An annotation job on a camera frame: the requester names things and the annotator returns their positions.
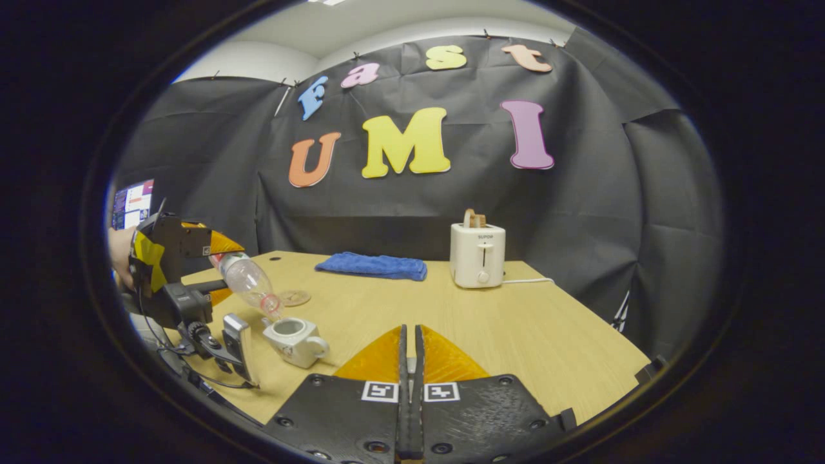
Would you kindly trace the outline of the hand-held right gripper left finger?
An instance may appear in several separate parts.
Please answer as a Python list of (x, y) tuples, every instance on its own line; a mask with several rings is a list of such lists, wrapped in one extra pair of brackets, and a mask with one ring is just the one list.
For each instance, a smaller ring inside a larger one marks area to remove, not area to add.
[(401, 324), (351, 358), (343, 374), (307, 375), (264, 432), (339, 463), (400, 463), (398, 432), (409, 408), (407, 327)]

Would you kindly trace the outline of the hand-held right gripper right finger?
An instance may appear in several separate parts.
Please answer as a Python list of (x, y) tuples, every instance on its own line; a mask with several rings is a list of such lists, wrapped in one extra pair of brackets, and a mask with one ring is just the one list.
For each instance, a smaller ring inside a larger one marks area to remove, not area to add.
[(576, 428), (512, 374), (492, 376), (435, 330), (415, 330), (414, 456), (423, 463), (516, 463)]

